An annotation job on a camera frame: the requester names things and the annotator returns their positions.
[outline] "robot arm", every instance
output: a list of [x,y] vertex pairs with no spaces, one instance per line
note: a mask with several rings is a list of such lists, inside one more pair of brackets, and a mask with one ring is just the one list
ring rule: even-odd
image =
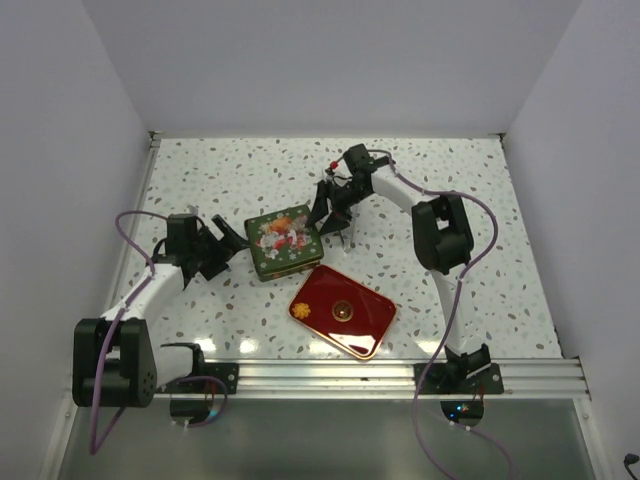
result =
[[[99,318],[83,319],[76,326],[73,348],[73,398],[78,406],[91,406],[96,368],[105,335],[120,314],[109,356],[104,364],[100,406],[146,407],[154,392],[173,380],[199,375],[204,357],[197,344],[167,344],[152,348],[149,331],[166,303],[200,273],[206,280],[223,272],[237,252],[247,248],[219,216],[213,222],[222,231],[216,238],[195,215],[171,215],[167,237],[153,256],[155,273],[146,267],[124,300]],[[164,253],[160,254],[164,244]]]
[[[364,145],[347,150],[343,159],[351,178],[343,185],[331,180],[318,183],[316,200],[307,222],[315,224],[328,215],[321,235],[342,230],[351,221],[350,208],[370,195],[378,194],[411,215],[413,243],[418,260],[436,283],[446,319],[453,309],[456,283],[471,260],[473,236],[462,203],[457,195],[431,196],[404,183],[392,170],[388,157],[373,158]],[[334,175],[334,162],[327,170]],[[475,335],[475,312],[467,289],[462,289],[452,328],[445,344],[446,383],[455,388],[465,379],[491,365],[489,349]]]

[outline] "yellow flower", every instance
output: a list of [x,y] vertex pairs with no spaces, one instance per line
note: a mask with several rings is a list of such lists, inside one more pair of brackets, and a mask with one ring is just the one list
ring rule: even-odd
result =
[[293,306],[293,316],[298,320],[302,320],[303,318],[307,318],[311,313],[311,308],[306,303],[296,303]]

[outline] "terrazzo pattern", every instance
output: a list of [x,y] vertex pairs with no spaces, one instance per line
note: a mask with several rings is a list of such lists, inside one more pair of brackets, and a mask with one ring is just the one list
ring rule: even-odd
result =
[[[472,193],[495,212],[497,247],[473,271],[470,288],[478,334],[494,358],[560,358],[500,142],[497,139],[175,139],[162,140],[145,210],[161,214],[199,209],[222,215],[245,234],[246,218],[292,205],[311,204],[322,170],[357,143],[393,152],[399,169],[433,190]],[[481,251],[491,225],[465,202]],[[161,221],[142,218],[136,240],[148,251],[164,236]],[[424,359],[441,339],[444,318],[435,284],[413,253],[411,220],[385,198],[362,202],[348,253],[338,236],[325,237],[322,263],[360,280],[398,306],[376,359]],[[129,262],[124,295],[142,270]],[[289,318],[288,304],[309,272],[275,281],[258,280],[250,252],[210,282],[197,277],[169,301],[152,329],[154,344],[196,341],[206,355],[239,359],[351,358]]]

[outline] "box lid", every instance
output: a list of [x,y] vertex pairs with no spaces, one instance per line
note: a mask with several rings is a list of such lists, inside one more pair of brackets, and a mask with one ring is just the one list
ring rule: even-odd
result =
[[298,205],[245,220],[251,255],[258,275],[286,272],[320,261],[322,240],[315,227],[306,228],[310,210]]

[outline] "gold circular emblem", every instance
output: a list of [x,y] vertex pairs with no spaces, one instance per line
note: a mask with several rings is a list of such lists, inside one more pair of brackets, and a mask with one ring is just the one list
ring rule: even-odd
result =
[[353,305],[346,300],[338,300],[331,310],[333,318],[339,322],[348,322],[353,317]]

